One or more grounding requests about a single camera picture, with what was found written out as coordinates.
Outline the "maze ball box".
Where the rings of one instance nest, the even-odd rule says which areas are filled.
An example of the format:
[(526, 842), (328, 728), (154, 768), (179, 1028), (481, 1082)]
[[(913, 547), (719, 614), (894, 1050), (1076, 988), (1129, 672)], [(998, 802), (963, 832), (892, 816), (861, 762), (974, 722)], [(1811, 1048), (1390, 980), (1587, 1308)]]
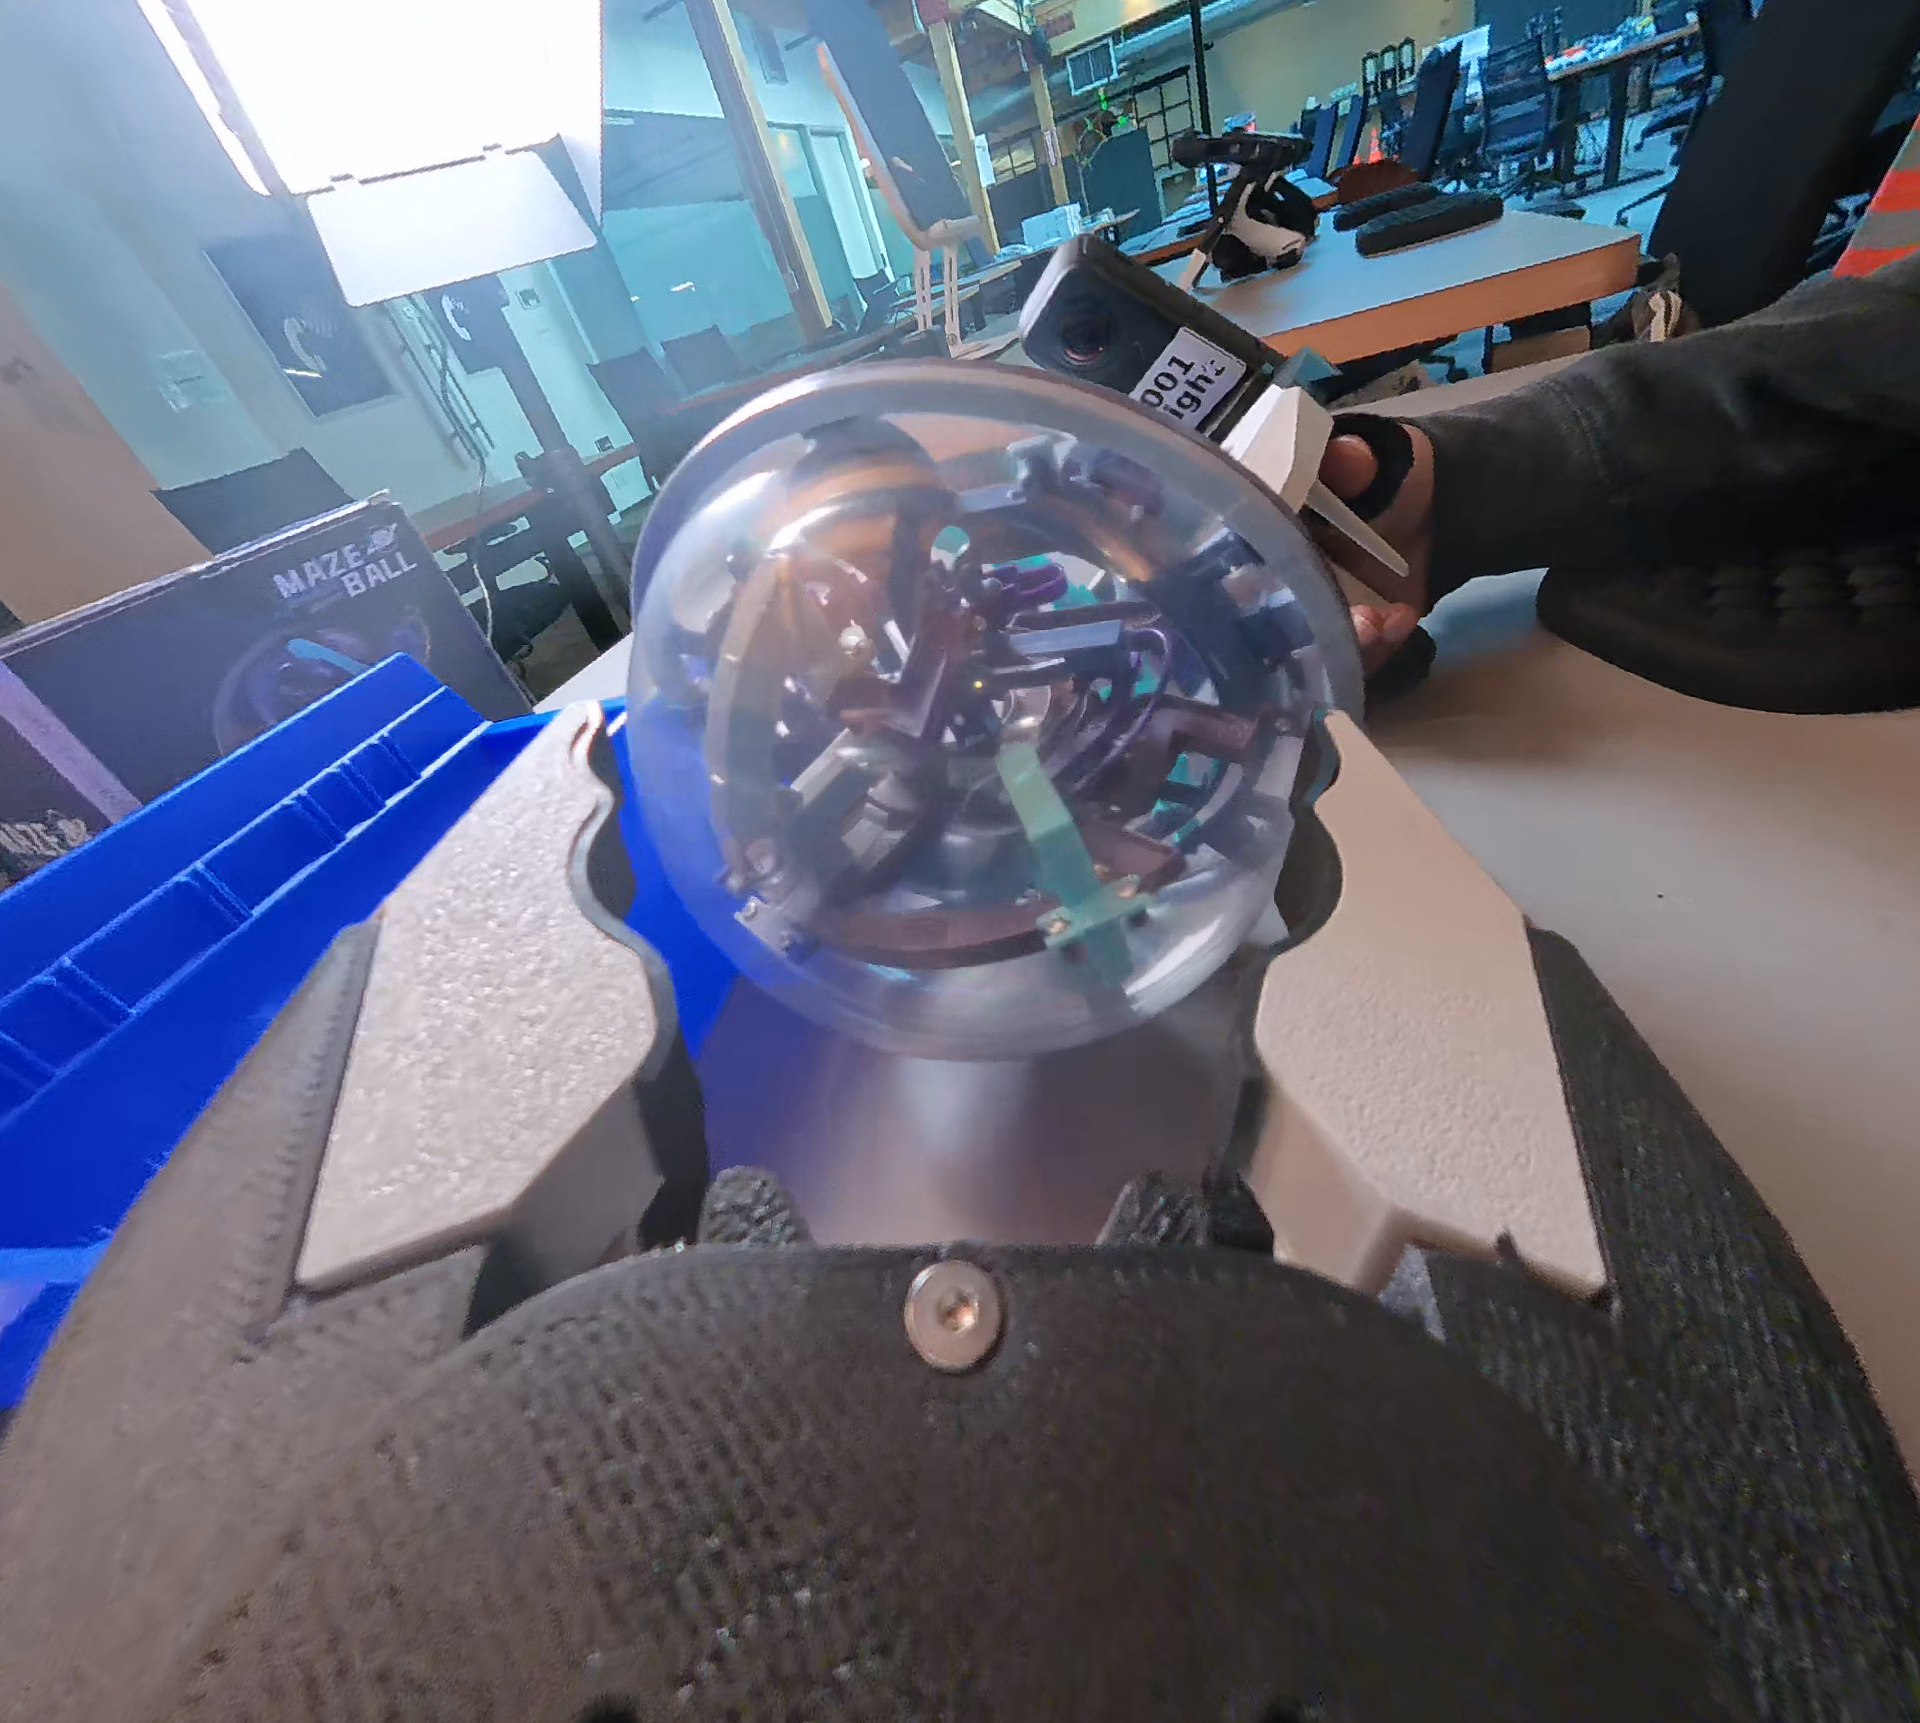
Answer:
[(419, 529), (357, 503), (2, 644), (2, 882), (407, 656), (485, 720), (526, 688)]

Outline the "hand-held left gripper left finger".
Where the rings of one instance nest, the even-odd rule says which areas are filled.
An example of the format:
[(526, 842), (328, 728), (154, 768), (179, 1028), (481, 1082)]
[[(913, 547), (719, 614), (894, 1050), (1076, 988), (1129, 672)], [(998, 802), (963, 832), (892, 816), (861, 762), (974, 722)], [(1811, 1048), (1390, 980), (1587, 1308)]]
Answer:
[(377, 914), (306, 1212), (315, 1296), (481, 1248), (532, 1290), (686, 1238), (686, 1040), (620, 916), (606, 714), (557, 714)]

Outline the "person's right hand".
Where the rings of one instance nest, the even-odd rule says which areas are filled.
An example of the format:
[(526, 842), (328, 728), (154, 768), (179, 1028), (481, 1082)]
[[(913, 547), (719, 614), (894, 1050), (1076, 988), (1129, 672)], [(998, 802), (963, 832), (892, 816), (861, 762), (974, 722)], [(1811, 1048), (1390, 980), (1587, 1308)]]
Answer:
[(1404, 562), (1404, 572), (1395, 572), (1326, 521), (1310, 519), (1322, 555), (1345, 574), (1363, 670), (1373, 676), (1418, 636), (1437, 598), (1432, 441), (1382, 415), (1337, 413), (1319, 483)]

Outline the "person's right forearm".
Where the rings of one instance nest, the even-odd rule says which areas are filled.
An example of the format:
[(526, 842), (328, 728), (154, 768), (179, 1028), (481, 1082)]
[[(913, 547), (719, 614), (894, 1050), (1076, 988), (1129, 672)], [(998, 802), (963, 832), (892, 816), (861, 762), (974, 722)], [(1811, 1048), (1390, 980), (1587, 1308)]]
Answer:
[(1430, 596), (1917, 531), (1919, 259), (1426, 421)]

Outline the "bright whiteboard screen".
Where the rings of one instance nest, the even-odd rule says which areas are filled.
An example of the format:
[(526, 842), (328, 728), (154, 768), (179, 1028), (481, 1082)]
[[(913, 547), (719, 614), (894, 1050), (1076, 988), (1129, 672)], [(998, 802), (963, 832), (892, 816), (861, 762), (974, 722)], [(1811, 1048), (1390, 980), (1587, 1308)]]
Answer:
[(134, 0), (351, 307), (592, 249), (604, 0)]

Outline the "blue plastic tray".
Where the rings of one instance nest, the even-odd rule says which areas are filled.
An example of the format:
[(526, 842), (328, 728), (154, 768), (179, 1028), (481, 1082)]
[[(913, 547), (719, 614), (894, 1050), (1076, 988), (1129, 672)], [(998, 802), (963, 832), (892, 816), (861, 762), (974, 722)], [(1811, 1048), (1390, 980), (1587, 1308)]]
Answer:
[(685, 1032), (685, 1242), (712, 1166), (700, 1054), (732, 968), (661, 872), (620, 700), (487, 724), (407, 658), (380, 664), (4, 894), (4, 1414), (132, 1206), (296, 992), (344, 984), (280, 1052), (318, 1086), (318, 1160), (295, 1164), (298, 1286), (377, 914), (557, 714), (606, 714), (632, 896)]

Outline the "clear maze ball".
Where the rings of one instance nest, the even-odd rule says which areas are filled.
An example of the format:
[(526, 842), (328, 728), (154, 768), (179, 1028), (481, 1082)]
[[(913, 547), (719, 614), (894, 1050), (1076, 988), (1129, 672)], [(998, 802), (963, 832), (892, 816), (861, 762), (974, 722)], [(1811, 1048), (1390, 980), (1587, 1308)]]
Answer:
[(679, 904), (771, 1000), (909, 1058), (1039, 1058), (1198, 992), (1366, 696), (1279, 495), (1022, 369), (744, 405), (654, 495), (631, 608), (631, 772)]

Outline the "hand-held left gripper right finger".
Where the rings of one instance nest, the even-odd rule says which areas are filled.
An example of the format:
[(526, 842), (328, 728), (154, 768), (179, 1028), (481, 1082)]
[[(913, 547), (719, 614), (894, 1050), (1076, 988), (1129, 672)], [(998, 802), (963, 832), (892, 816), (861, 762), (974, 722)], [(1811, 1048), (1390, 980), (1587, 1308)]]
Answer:
[(1523, 908), (1363, 728), (1294, 840), (1334, 888), (1265, 966), (1258, 1112), (1236, 1168), (1273, 1258), (1380, 1296), (1411, 1248), (1513, 1250), (1571, 1298), (1609, 1274)]

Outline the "wooden edged desk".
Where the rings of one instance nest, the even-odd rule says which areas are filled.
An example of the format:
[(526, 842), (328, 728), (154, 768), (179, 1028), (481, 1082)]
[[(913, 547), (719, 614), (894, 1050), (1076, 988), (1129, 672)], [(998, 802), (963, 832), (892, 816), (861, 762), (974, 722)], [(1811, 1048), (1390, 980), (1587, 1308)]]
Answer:
[(1628, 293), (1640, 261), (1627, 229), (1513, 211), (1380, 257), (1359, 255), (1348, 233), (1322, 233), (1290, 271), (1192, 291), (1281, 353), (1351, 365)]

